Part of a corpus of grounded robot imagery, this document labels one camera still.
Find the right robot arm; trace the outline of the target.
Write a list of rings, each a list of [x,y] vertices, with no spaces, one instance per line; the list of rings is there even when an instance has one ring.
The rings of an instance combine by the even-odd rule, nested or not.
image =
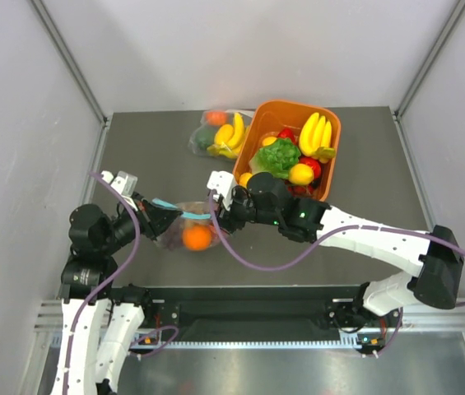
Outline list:
[[[383,261],[399,272],[360,286],[350,312],[365,326],[411,304],[451,310],[457,305],[464,259],[451,229],[391,228],[353,216],[326,202],[293,195],[282,179],[262,172],[246,184],[213,171],[207,188],[216,228],[232,234],[246,224],[270,225],[297,243],[334,247]]]

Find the clear zip top bag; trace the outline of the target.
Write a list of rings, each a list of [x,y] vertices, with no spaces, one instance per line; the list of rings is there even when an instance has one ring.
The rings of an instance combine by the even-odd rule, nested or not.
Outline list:
[[[155,244],[168,250],[184,249],[205,251],[218,245],[221,240],[212,224],[208,202],[170,203],[154,198],[152,204],[170,210],[178,209],[181,216],[157,238]]]

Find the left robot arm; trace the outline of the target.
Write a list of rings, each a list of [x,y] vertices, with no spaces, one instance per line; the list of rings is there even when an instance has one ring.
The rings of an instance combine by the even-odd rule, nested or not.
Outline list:
[[[88,203],[70,215],[71,252],[58,295],[63,331],[54,394],[115,394],[135,332],[155,317],[147,289],[112,287],[121,272],[114,254],[127,244],[138,246],[142,236],[156,240],[182,212],[137,193],[124,209],[110,218]]]

